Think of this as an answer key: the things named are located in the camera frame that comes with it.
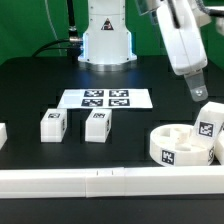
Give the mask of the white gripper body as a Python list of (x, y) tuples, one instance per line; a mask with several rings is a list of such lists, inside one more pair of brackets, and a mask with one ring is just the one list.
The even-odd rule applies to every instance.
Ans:
[(135, 0), (140, 15), (156, 13), (163, 42), (176, 75), (202, 70), (207, 56), (188, 0)]

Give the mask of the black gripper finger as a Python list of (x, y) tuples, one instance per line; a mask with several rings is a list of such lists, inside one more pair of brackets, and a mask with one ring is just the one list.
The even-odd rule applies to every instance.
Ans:
[(186, 74), (184, 78), (191, 93), (191, 97), (195, 102), (203, 101), (208, 98), (208, 91), (202, 71)]

